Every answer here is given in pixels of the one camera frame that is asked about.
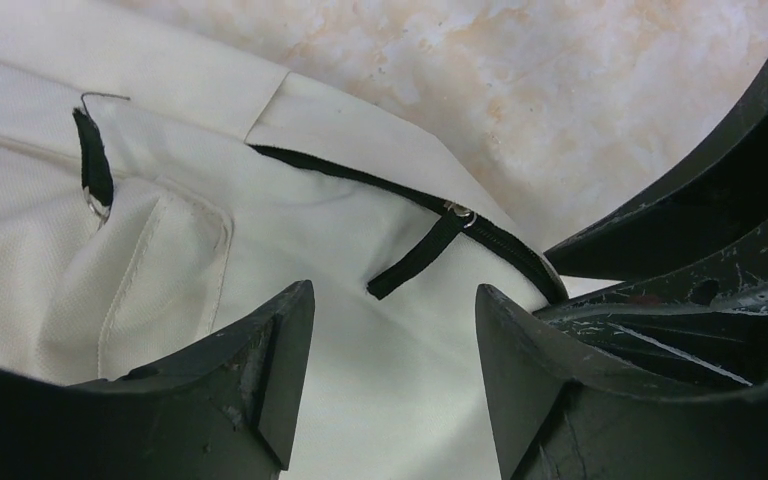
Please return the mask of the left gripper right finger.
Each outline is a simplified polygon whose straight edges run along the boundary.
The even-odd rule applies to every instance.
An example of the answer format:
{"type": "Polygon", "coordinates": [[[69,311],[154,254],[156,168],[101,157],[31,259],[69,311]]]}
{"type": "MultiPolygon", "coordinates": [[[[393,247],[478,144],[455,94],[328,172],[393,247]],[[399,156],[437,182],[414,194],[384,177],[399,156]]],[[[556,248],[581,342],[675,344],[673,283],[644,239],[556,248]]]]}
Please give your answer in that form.
{"type": "Polygon", "coordinates": [[[712,393],[634,366],[476,293],[505,479],[768,479],[768,384],[712,393]]]}

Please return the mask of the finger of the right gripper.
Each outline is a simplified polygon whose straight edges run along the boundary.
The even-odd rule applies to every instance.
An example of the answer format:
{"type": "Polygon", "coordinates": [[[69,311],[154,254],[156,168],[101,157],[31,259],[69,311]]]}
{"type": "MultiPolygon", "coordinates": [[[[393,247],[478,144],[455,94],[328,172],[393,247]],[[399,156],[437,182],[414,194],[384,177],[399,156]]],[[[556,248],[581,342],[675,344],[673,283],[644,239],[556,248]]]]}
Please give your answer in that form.
{"type": "Polygon", "coordinates": [[[562,275],[648,279],[724,248],[767,218],[768,58],[678,164],[546,256],[562,275]]]}
{"type": "Polygon", "coordinates": [[[641,368],[715,389],[768,383],[768,219],[689,266],[541,309],[641,368]]]}

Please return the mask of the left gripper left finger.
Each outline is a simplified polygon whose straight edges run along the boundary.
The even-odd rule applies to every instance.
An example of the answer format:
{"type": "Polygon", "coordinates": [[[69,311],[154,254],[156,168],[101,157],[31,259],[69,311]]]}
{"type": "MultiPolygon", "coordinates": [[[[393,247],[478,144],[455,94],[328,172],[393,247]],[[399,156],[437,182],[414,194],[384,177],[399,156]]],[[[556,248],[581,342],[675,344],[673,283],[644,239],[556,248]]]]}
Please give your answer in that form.
{"type": "Polygon", "coordinates": [[[0,369],[0,479],[276,479],[289,467],[314,323],[298,281],[113,381],[0,369]]]}

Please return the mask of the cream canvas backpack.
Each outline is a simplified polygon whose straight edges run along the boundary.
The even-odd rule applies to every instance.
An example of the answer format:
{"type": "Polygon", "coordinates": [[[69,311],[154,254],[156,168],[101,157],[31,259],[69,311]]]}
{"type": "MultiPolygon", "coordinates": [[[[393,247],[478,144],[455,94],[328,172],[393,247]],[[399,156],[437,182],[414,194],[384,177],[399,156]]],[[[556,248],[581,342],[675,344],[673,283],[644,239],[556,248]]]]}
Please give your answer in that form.
{"type": "Polygon", "coordinates": [[[114,379],[298,280],[292,479],[496,479],[492,284],[564,288],[432,134],[102,1],[0,1],[0,368],[114,379]]]}

